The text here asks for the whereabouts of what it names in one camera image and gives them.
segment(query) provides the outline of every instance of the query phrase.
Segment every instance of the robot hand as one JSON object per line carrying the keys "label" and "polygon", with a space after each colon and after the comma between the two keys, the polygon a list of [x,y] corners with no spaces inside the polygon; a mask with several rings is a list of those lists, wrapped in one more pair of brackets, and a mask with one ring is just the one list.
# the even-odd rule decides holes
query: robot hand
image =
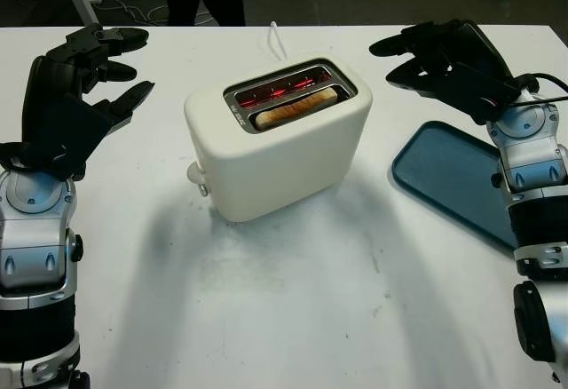
{"label": "robot hand", "polygon": [[499,148],[499,187],[519,248],[518,272],[530,278],[514,290],[517,333],[525,352],[546,361],[568,388],[568,158],[556,141],[558,110],[537,93],[537,78],[514,78],[505,61],[471,21],[432,22],[371,45],[375,56],[411,52],[387,75],[397,87],[438,99],[486,124]]}
{"label": "robot hand", "polygon": [[108,60],[146,45],[142,29],[94,24],[35,59],[22,113],[22,141],[0,144],[0,389],[88,388],[75,368],[77,262],[83,242],[69,228],[74,180],[99,142],[132,117],[154,85],[114,102],[82,101],[99,81],[136,70]]}

